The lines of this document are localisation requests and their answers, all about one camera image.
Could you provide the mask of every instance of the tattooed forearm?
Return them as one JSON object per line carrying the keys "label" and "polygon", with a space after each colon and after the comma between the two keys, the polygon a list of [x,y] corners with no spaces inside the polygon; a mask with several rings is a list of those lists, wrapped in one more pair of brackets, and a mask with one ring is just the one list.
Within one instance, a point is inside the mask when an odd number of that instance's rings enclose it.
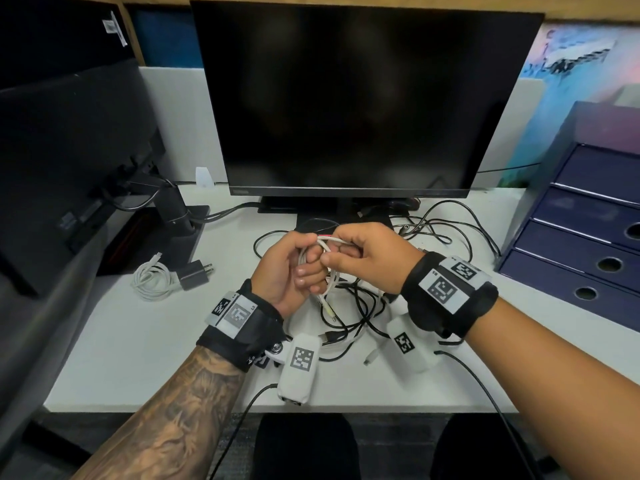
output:
{"label": "tattooed forearm", "polygon": [[196,347],[72,480],[203,479],[244,373]]}

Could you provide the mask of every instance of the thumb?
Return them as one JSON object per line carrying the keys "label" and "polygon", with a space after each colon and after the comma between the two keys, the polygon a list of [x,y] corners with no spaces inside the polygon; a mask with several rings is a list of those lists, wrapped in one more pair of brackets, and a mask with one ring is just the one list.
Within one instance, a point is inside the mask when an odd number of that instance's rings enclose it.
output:
{"label": "thumb", "polygon": [[339,271],[340,273],[347,273],[361,278],[361,274],[364,268],[365,258],[352,258],[346,254],[340,252],[324,253],[320,256],[320,262],[330,269]]}

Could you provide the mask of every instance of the forearm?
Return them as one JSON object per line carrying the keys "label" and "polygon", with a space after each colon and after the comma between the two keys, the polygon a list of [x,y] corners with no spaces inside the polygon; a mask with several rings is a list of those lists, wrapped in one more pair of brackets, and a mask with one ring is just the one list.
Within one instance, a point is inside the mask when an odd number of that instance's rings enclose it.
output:
{"label": "forearm", "polygon": [[575,478],[640,478],[640,387],[499,299],[467,342]]}
{"label": "forearm", "polygon": [[203,347],[73,476],[203,479],[244,373]]}

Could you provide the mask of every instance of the black wrist strap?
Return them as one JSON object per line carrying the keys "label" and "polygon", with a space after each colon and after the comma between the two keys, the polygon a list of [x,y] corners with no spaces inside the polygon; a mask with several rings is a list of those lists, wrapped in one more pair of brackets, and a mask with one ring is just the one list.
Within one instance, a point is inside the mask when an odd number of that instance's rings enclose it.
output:
{"label": "black wrist strap", "polygon": [[[480,285],[482,276],[486,281]],[[498,288],[488,280],[487,274],[460,258],[429,252],[409,273],[401,294],[416,326],[443,338],[455,333],[463,339],[498,299]]]}
{"label": "black wrist strap", "polygon": [[209,326],[196,345],[217,353],[244,372],[267,348],[286,340],[282,316],[252,293],[251,280],[245,280],[240,290],[222,298],[207,322]]}

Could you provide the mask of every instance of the left hand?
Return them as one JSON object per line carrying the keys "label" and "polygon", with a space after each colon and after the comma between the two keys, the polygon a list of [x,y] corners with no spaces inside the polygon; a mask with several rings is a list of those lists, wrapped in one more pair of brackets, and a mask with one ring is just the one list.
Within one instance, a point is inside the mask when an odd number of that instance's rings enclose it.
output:
{"label": "left hand", "polygon": [[307,263],[298,265],[301,250],[316,241],[313,233],[287,233],[265,252],[251,277],[252,292],[276,307],[285,319],[302,306],[309,294],[326,291],[327,268],[320,263],[320,246],[309,249]]}

